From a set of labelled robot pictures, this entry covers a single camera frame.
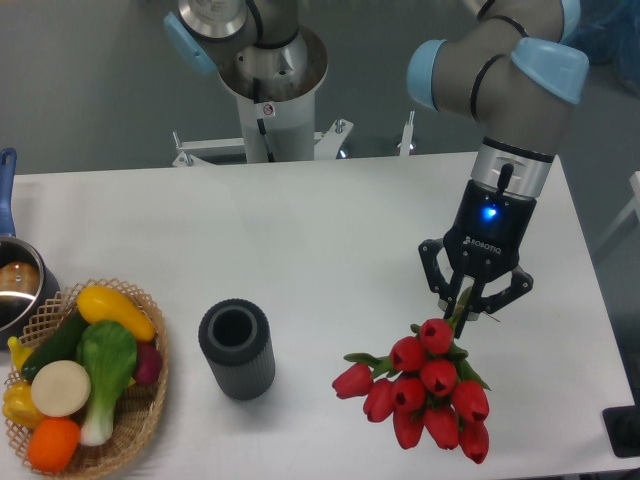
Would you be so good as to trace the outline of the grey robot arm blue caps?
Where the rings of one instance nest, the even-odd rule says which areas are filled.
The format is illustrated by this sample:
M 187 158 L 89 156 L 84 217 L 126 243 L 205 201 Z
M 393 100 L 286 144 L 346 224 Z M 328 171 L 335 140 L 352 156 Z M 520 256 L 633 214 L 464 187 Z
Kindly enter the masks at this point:
M 461 333 L 528 293 L 519 248 L 589 68 L 566 45 L 577 1 L 478 1 L 464 38 L 430 40 L 406 74 L 411 98 L 486 126 L 452 227 L 419 248 L 429 288 Z M 337 132 L 315 134 L 328 56 L 294 1 L 182 1 L 164 29 L 194 70 L 217 73 L 237 102 L 250 163 L 334 157 Z

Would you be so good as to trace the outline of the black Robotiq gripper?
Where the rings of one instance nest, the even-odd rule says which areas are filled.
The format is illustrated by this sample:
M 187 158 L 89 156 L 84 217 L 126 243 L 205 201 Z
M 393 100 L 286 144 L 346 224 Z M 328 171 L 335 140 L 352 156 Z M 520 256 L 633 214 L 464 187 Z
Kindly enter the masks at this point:
M 533 198 L 500 195 L 470 180 L 444 240 L 427 239 L 420 244 L 419 255 L 430 290 L 439 296 L 445 317 L 458 319 L 456 339 L 472 313 L 496 313 L 532 290 L 533 277 L 518 264 L 519 248 L 536 205 Z M 452 267 L 449 280 L 438 260 L 444 248 Z M 505 289 L 482 296 L 488 283 L 509 271 L 510 283 Z M 462 290 L 466 276 L 474 281 Z

